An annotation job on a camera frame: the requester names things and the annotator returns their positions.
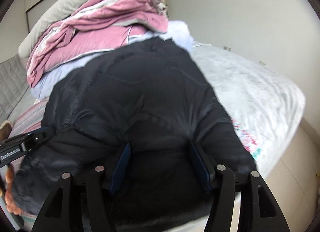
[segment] pink comforter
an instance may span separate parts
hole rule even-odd
[[[28,60],[27,81],[34,87],[45,72],[81,54],[112,50],[147,29],[164,33],[167,27],[150,0],[89,0],[41,36]]]

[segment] floor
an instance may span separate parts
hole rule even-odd
[[[305,232],[316,214],[320,153],[299,127],[291,145],[266,182],[288,222],[291,232]],[[237,231],[240,205],[234,209],[231,232]]]

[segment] slipper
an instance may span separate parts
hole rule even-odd
[[[10,125],[11,125],[11,128],[13,128],[13,123],[12,123],[11,121],[9,121],[9,120],[5,120],[5,121],[1,124],[0,129],[2,129],[6,124],[10,124]]]

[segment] bed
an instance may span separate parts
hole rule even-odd
[[[259,172],[266,178],[289,146],[302,118],[305,97],[289,79],[260,64],[208,44],[193,43],[193,60],[233,119],[237,135],[255,158]],[[22,114],[16,121],[12,136],[40,126],[47,100],[33,105],[29,90],[10,117]],[[26,231],[35,216],[23,215]],[[206,219],[180,228],[204,225]]]

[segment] black puffer jacket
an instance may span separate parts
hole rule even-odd
[[[119,230],[162,231],[209,214],[190,141],[233,171],[256,169],[213,88],[171,40],[122,47],[72,71],[54,87],[42,126],[57,135],[24,159],[13,184],[17,204],[33,214],[64,172],[84,172],[128,142],[131,160],[111,204]]]

